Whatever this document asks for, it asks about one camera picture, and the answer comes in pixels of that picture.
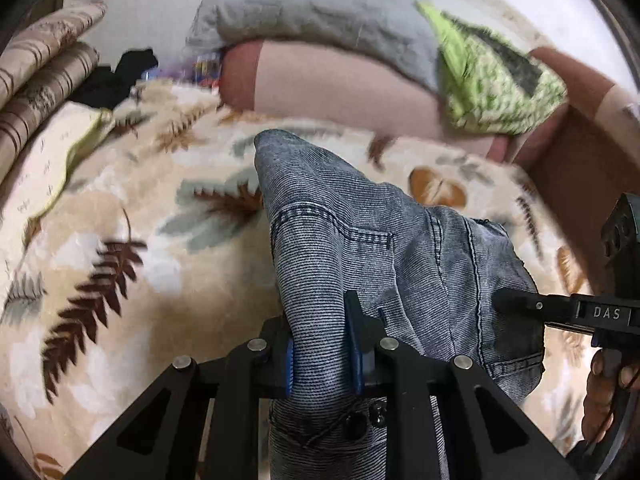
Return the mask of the person's right hand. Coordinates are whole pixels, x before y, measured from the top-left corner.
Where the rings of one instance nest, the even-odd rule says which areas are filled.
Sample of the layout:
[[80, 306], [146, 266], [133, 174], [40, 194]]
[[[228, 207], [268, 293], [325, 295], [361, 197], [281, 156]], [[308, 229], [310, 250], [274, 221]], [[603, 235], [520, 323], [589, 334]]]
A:
[[591, 361], [582, 416], [582, 436], [585, 440], [600, 442], [610, 431], [615, 416], [612, 400], [616, 386], [639, 390], [639, 362], [625, 366], [616, 379], [604, 376], [604, 352], [599, 350]]

